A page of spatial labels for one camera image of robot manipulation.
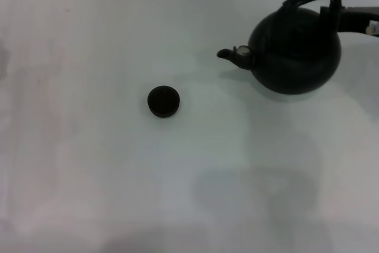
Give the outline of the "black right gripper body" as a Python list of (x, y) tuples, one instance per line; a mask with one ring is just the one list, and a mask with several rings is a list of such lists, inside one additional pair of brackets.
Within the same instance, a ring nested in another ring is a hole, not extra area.
[(341, 12), (340, 32), (377, 33), (378, 7), (346, 7)]

